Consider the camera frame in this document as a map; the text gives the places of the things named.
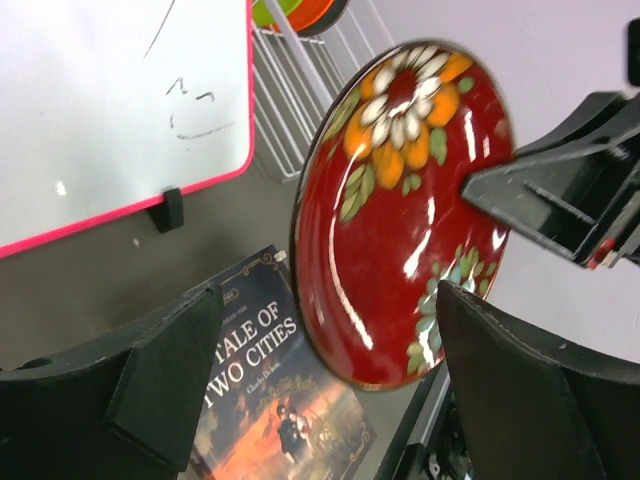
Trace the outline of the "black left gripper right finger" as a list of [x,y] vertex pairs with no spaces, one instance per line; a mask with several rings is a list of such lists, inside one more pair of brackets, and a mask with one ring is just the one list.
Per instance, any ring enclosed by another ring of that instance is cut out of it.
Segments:
[[437,322],[478,479],[636,479],[639,366],[449,282]]

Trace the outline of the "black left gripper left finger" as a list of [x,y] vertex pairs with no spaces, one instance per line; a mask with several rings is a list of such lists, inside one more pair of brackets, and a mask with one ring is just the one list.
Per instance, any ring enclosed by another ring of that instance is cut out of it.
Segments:
[[175,479],[223,319],[205,283],[144,317],[1,373],[4,479]]

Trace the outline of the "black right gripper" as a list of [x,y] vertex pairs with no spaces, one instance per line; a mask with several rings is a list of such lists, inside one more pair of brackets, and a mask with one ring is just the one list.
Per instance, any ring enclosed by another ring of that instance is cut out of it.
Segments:
[[639,97],[593,92],[461,197],[526,239],[594,269],[639,263]]

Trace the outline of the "red floral plate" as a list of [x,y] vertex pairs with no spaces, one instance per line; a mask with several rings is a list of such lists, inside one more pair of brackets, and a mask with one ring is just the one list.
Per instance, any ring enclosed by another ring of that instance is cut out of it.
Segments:
[[455,43],[401,43],[344,85],[302,167],[290,248],[307,336],[332,373],[392,390],[443,360],[439,283],[486,297],[508,237],[461,188],[514,152],[497,82]]

